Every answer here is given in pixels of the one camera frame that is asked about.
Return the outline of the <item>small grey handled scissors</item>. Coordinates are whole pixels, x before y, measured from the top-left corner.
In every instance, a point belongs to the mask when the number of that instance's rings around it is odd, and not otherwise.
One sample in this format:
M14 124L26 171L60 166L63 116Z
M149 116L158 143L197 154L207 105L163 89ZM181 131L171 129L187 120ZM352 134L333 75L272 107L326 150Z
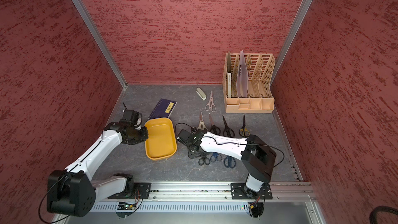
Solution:
M210 159L208 157L206 157L206 156L200 156L198 164L200 166L210 165Z

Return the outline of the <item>cream handled kitchen scissors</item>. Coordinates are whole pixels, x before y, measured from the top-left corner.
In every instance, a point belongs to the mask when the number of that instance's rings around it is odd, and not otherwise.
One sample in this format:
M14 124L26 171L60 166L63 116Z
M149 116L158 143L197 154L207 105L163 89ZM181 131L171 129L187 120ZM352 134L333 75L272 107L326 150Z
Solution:
M204 119L203 119L203 113L202 112L200 112L200 121L199 121L198 130L208 131L208 128L206 127Z

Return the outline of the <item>yellow plastic storage box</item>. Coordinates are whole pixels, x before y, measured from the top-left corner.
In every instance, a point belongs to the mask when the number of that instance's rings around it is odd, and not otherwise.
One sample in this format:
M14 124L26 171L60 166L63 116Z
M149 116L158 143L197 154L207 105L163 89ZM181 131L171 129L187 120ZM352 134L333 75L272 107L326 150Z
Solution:
M148 139L145 141L146 155L153 161L168 159L177 151L174 126L169 118L157 118L145 123Z

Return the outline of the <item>small teal handled scissors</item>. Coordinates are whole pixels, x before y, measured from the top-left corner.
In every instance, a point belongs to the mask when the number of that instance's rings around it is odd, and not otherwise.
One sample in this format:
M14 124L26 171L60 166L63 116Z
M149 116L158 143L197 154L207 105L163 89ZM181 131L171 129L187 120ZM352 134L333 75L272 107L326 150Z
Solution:
M225 157L223 163L226 168L234 169L236 167L236 160L231 156Z

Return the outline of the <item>pink handled scissors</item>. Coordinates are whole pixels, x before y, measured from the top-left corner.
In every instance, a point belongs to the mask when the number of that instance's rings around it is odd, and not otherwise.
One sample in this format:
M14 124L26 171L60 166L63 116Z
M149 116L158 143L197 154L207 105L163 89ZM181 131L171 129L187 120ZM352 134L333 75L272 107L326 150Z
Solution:
M216 111L216 106L214 104L214 92L211 91L210 96L209 96L209 101L205 106L205 110L206 111L211 111L212 113L214 113Z

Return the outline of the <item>yellow and black scissors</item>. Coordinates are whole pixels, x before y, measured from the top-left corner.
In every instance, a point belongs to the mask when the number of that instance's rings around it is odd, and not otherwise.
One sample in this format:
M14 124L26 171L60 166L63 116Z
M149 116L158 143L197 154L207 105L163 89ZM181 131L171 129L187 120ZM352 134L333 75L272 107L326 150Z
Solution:
M250 135L250 132L248 131L247 126L246 126L246 117L245 117L245 115L243 116L243 125L240 128L240 130L239 130L239 135L241 137L244 137L244 138L247 138Z

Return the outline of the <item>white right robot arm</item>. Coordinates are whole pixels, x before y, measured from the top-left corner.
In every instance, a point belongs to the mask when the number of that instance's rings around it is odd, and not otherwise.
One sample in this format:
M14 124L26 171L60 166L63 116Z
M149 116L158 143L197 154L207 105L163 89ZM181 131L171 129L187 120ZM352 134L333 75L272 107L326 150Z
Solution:
M256 135L236 139L204 130L182 130L177 139L187 147L191 159L216 152L241 161L248 171L246 188L253 192L259 192L263 184L271 181L277 154Z

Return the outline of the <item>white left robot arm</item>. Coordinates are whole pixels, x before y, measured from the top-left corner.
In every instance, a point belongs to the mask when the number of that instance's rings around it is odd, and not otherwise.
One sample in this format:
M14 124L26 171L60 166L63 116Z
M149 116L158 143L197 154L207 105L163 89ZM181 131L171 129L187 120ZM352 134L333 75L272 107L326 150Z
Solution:
M133 176L115 174L107 180L93 180L93 175L108 155L120 144L135 145L148 139L146 127L112 122L101 136L75 162L48 177L48 190L41 203L47 212L65 217L83 217L92 207L109 197L123 201L136 198L141 205L149 197L150 183L136 184Z

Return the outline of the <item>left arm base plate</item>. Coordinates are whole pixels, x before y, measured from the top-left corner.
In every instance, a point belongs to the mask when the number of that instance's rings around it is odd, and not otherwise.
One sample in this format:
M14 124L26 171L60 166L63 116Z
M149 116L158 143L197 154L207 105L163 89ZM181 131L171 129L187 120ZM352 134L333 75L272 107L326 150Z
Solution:
M134 183L133 188L130 191L124 190L121 193L114 194L108 199L118 200L146 200L149 198L152 183Z

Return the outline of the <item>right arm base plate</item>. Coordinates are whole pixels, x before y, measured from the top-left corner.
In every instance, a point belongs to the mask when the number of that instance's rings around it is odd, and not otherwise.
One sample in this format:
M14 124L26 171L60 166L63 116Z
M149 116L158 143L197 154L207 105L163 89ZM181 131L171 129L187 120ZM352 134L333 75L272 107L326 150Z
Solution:
M261 189L256 192L249 189L245 183L231 183L231 195L233 200L271 200L273 198L270 185L263 183Z

